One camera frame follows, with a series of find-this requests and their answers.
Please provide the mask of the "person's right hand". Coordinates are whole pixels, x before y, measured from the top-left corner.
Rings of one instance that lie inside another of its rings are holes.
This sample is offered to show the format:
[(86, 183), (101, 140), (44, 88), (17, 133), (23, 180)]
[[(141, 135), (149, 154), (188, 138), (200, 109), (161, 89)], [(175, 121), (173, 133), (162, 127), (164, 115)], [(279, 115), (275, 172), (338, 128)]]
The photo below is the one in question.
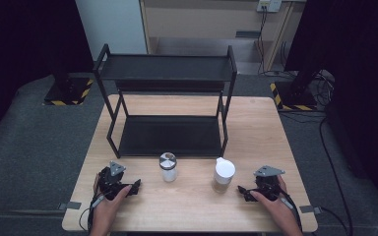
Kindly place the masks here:
[(265, 207), (280, 229), (296, 225), (296, 219), (293, 213), (281, 200), (270, 201), (256, 191), (251, 191), (250, 194)]

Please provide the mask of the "black metal two-tier rack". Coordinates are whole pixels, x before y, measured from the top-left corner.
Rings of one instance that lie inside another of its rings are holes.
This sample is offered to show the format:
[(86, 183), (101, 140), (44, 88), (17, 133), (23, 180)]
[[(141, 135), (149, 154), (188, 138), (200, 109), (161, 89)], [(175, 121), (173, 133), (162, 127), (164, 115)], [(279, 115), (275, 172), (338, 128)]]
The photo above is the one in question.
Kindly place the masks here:
[[(94, 76), (109, 112), (106, 138), (117, 157), (222, 156), (228, 141), (226, 117), (237, 77), (233, 49), (224, 55), (148, 55), (99, 52)], [(215, 93), (213, 115), (131, 114), (126, 92)]]

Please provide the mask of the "white wall socket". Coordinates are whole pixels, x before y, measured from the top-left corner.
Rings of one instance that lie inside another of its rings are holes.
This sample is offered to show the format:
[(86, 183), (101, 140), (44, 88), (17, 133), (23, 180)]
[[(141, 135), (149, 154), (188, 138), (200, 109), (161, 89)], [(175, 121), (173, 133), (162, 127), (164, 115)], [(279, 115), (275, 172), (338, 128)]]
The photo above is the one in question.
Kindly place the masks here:
[(283, 0), (259, 0), (256, 8), (257, 12), (277, 13)]

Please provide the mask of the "glass jar with silver lid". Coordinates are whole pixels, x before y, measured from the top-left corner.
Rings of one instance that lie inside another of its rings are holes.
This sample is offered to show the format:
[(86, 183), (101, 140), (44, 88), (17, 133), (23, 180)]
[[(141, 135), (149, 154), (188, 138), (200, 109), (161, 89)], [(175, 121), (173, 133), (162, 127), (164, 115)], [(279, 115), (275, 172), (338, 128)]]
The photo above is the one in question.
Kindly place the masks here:
[(165, 152), (159, 157), (159, 167), (165, 182), (173, 182), (177, 178), (176, 166), (177, 159), (173, 153)]

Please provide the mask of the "grey table bracket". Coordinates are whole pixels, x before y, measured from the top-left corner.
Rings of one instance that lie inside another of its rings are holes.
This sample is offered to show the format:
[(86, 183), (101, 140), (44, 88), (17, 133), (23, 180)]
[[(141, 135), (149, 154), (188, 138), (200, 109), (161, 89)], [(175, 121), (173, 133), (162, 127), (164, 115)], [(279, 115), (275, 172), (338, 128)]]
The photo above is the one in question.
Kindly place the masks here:
[(319, 206), (300, 206), (299, 209), (302, 213), (314, 213), (314, 214), (320, 214), (322, 213), (322, 209)]
[(65, 210), (65, 209), (80, 209), (81, 203), (78, 202), (68, 202), (68, 203), (61, 203), (58, 206), (58, 209)]

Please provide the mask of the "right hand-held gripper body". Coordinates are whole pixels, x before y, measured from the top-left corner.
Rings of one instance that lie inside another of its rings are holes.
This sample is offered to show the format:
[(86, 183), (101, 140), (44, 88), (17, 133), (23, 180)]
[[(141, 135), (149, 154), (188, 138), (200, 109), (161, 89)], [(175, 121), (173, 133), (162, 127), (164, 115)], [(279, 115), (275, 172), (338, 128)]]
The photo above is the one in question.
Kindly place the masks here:
[(264, 165), (254, 172), (256, 176), (257, 190), (270, 201), (275, 201), (281, 192), (278, 177), (284, 174), (283, 170), (269, 165)]

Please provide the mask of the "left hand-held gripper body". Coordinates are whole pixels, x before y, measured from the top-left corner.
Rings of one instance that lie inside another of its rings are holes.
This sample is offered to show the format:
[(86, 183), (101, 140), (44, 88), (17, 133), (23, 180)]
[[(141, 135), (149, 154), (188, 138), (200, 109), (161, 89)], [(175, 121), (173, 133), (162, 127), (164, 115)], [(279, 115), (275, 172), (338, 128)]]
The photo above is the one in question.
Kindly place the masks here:
[(121, 182), (126, 167), (114, 161), (104, 167), (98, 173), (97, 186), (99, 192), (108, 200), (112, 201), (127, 184)]

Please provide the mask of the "white panel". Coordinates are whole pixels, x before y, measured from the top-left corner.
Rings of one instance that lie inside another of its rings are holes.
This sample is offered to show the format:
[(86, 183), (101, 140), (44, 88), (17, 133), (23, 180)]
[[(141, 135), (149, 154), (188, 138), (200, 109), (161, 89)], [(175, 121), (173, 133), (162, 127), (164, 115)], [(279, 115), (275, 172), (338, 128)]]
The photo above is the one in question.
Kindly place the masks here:
[(76, 0), (93, 59), (107, 43), (113, 53), (146, 54), (140, 0)]

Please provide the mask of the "black stand with striped base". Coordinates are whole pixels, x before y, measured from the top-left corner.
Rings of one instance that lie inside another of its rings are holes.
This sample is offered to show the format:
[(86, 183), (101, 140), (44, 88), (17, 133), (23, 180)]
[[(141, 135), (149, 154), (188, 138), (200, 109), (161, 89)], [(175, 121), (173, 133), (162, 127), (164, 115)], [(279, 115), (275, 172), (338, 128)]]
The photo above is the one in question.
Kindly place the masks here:
[(70, 105), (83, 102), (88, 73), (94, 62), (86, 38), (81, 34), (50, 36), (42, 46), (54, 83), (44, 98), (46, 105)]
[(271, 83), (271, 90), (279, 110), (312, 111), (317, 109), (317, 102), (308, 88), (317, 73), (316, 66), (307, 63), (298, 71), (292, 82)]

